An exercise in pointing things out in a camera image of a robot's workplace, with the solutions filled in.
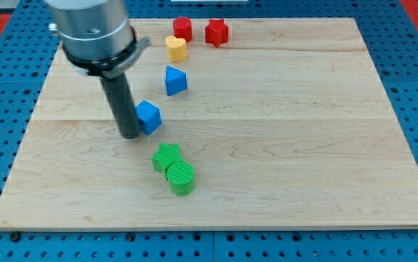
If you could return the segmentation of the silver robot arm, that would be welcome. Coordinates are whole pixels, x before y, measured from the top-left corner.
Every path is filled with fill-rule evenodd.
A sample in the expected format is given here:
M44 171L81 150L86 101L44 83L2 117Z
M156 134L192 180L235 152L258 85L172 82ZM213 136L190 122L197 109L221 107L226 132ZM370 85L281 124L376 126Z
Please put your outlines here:
M67 59L90 76L114 79L150 46L136 37L123 0L46 0L52 33L63 42Z

